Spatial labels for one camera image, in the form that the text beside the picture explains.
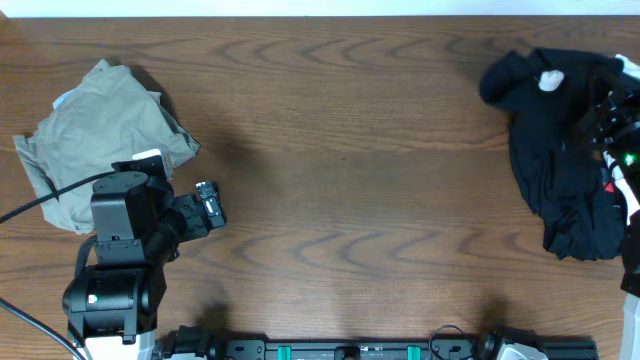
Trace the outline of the black shirt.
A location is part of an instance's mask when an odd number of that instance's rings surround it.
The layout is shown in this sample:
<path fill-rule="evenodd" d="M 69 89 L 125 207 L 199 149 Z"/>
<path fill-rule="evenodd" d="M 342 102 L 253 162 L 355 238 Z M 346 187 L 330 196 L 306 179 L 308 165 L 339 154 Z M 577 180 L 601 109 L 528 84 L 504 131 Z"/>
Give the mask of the black shirt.
<path fill-rule="evenodd" d="M 563 259 L 612 259 L 620 254 L 626 217 L 600 156 L 572 137 L 574 124 L 602 90 L 590 92 L 593 71 L 616 75 L 622 60 L 598 53 L 536 48 L 510 51 L 489 66 L 482 101 L 512 118 L 509 155 L 531 212 L 544 223 L 543 247 Z"/>

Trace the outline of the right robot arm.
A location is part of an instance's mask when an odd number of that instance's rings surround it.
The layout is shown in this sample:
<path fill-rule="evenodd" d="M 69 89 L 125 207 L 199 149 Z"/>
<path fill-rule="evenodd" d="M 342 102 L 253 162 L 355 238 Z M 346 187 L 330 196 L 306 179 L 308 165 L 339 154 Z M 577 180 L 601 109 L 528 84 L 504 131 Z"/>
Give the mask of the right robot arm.
<path fill-rule="evenodd" d="M 600 151 L 614 186 L 626 201 L 627 230 L 621 256 L 626 293 L 619 357 L 639 357 L 639 88 L 602 65 L 586 79 L 587 111 L 573 130 L 577 142 Z"/>

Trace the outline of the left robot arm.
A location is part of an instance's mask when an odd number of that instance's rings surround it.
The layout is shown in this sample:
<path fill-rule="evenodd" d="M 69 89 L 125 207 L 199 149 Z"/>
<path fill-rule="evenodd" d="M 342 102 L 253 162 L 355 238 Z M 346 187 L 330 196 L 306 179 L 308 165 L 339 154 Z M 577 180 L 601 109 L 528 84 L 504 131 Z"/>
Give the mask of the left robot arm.
<path fill-rule="evenodd" d="M 63 295 L 71 341 L 84 359 L 224 358 L 208 330 L 182 326 L 156 338 L 165 265 L 180 244 L 227 223 L 217 184 L 199 182 L 177 196 L 159 155 L 112 167 L 92 186 L 96 233 L 81 246 Z"/>

